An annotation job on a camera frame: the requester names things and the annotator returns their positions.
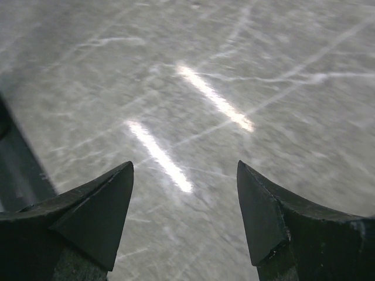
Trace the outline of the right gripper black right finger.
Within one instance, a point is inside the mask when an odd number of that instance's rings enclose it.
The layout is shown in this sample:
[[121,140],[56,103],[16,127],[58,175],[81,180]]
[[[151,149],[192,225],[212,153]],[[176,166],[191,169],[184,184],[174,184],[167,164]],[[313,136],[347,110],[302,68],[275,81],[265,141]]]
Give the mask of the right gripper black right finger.
[[313,203],[239,162],[237,190],[260,280],[373,280],[374,218]]

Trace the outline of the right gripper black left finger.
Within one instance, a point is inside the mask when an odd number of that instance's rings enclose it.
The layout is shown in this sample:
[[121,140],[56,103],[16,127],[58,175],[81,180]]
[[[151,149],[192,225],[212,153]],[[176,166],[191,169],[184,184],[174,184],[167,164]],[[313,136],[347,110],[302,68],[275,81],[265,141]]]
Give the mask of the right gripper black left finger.
[[1,214],[2,280],[106,280],[134,185],[125,162],[17,212]]

